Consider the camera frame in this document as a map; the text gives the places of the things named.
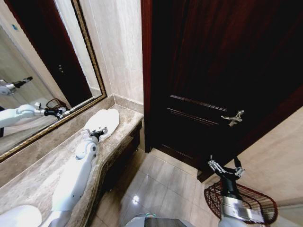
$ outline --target dark wooden door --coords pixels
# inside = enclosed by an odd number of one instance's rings
[[[54,0],[5,0],[72,107],[92,97]]]
[[[302,85],[303,2],[155,0],[152,15],[151,145],[206,173]]]

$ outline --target door lever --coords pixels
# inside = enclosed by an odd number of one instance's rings
[[[234,126],[235,124],[237,124],[238,122],[241,122],[243,119],[241,118],[241,116],[244,114],[244,110],[239,110],[238,113],[236,114],[236,116],[234,117],[227,117],[227,116],[221,116],[223,119],[226,120],[231,120],[231,122],[229,123],[229,126]]]

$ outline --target reflected basket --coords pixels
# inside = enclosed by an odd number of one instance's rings
[[[69,110],[69,108],[67,108],[66,104],[58,98],[54,98],[54,99],[50,100],[48,103],[46,103],[46,107],[50,110],[58,110],[61,107],[65,107],[66,110]]]
[[[264,219],[264,223],[262,224],[270,225],[275,222],[278,216],[278,209],[276,202],[272,198],[240,184],[237,184],[237,188],[242,197],[244,207],[261,212]],[[221,191],[221,181],[214,183],[204,190],[204,196],[208,207],[219,219],[221,219]]]

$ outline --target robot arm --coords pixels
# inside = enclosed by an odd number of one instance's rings
[[[0,79],[0,94],[4,96],[10,96],[14,94],[14,92],[17,90],[17,88],[20,88],[24,84],[30,82],[33,79],[33,77],[24,78],[21,81],[17,81],[14,83],[7,83],[5,80]]]
[[[238,180],[245,169],[241,167],[241,162],[236,157],[234,159],[235,169],[221,167],[217,162],[211,160],[208,162],[212,170],[221,178],[222,183],[222,219],[219,227],[246,227],[245,221],[263,223],[262,214],[258,211],[247,209],[243,206],[242,197],[237,189],[236,180]]]
[[[41,108],[41,104],[35,104],[34,106],[25,104],[16,109],[7,109],[0,112],[0,128],[13,125],[20,121],[22,118],[30,118],[35,116],[48,116],[53,115],[57,118],[62,118],[62,114],[65,112],[65,108],[59,110],[50,110]]]
[[[63,227],[67,224],[85,191],[99,137],[106,133],[107,127],[92,134],[89,132],[90,137],[77,146],[75,157],[66,165],[53,193],[52,212],[40,227]]]

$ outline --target vanity counter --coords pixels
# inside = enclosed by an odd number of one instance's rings
[[[105,174],[126,145],[133,139],[132,132],[141,127],[143,115],[133,110],[114,105],[120,114],[120,123],[114,133],[98,144],[97,156],[92,160],[92,170],[83,197],[74,207],[67,226],[85,226],[91,213],[98,188],[102,186]],[[52,207],[52,195],[66,163],[74,155],[82,141],[80,131],[69,137],[28,169],[0,188],[0,214],[19,205],[36,206],[42,219],[48,216]]]

